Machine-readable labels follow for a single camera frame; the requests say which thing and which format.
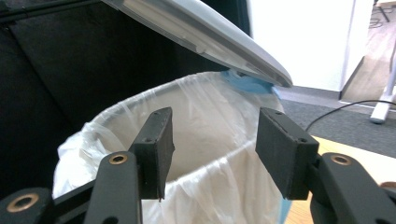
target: black fabric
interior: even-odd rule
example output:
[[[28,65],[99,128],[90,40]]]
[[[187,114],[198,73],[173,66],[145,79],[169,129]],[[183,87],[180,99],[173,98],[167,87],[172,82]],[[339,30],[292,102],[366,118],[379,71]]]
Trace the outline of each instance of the black fabric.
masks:
[[[204,2],[248,33],[245,0]],[[50,188],[57,146],[107,107],[179,77],[226,69],[104,3],[17,21],[10,29],[16,40],[3,32],[0,42],[6,170],[0,198]]]

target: chair leg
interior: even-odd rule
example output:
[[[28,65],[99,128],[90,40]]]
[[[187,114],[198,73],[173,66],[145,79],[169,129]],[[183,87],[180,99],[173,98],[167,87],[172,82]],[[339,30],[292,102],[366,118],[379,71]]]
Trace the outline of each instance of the chair leg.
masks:
[[[389,22],[389,18],[388,18],[388,16],[387,16],[387,14],[385,14],[384,9],[382,9],[382,7],[378,7],[378,8],[379,8],[379,10],[381,11],[382,15],[385,17],[385,20],[386,20],[387,22]]]

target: white plastic bag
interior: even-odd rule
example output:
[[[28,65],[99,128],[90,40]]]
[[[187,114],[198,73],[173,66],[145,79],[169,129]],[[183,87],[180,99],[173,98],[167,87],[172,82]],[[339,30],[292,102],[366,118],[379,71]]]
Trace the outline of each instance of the white plastic bag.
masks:
[[[207,72],[111,106],[59,147],[53,197],[94,180],[105,155],[127,150],[149,114],[171,106],[176,151],[165,200],[142,202],[144,223],[277,223],[281,195],[255,146],[259,108],[283,109],[270,87],[247,85],[269,92],[240,91],[232,72]]]

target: open lid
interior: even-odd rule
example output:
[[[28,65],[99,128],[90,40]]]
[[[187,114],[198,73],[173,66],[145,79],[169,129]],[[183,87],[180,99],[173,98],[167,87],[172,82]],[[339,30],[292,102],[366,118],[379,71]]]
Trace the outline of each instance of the open lid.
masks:
[[[199,0],[104,0],[152,30],[243,74],[290,87],[290,75],[270,54]]]

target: trash bin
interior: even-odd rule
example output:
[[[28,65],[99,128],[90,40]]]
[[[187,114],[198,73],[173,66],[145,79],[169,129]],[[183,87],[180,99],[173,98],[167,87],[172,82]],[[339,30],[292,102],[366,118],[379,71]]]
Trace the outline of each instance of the trash bin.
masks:
[[[233,70],[183,77],[100,113],[59,147],[53,197],[94,180],[105,155],[127,150],[149,114],[171,106],[176,150],[165,200],[143,200],[144,223],[282,222],[290,204],[255,146],[260,107],[283,110],[272,87],[291,85],[287,71],[200,1],[107,3]]]

